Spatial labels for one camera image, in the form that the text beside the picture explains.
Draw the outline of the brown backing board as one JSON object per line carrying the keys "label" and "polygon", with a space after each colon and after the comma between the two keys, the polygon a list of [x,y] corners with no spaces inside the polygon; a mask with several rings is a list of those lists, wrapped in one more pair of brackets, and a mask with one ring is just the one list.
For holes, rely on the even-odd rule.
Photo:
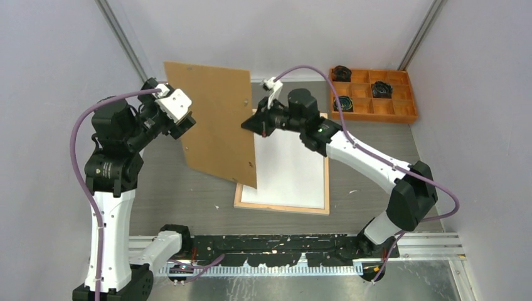
{"label": "brown backing board", "polygon": [[192,101],[196,123],[180,139],[187,165],[257,187],[254,134],[241,127],[253,114],[250,72],[176,61],[164,62],[164,69],[169,84]]}

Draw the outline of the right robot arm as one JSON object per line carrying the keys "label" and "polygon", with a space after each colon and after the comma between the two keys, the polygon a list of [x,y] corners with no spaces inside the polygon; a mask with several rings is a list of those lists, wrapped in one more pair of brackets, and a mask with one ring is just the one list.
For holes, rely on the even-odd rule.
{"label": "right robot arm", "polygon": [[287,105],[263,98],[241,127],[262,137],[275,130],[295,132],[310,151],[353,168],[390,195],[386,209],[357,234],[357,248],[366,257],[376,256],[397,233],[415,230],[438,200],[427,164],[389,158],[355,139],[344,126],[322,116],[317,100],[304,88],[292,90]]}

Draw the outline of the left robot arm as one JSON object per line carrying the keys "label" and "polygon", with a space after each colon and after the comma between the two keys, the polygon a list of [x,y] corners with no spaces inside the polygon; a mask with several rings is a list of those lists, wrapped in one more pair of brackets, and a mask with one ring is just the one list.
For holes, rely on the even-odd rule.
{"label": "left robot arm", "polygon": [[143,151],[159,135],[178,139],[191,129],[191,105],[181,89],[150,78],[138,92],[100,100],[76,120],[70,159],[90,203],[92,236],[87,276],[74,300],[147,300],[169,259],[190,256],[187,226],[164,225],[134,256],[129,235]]}

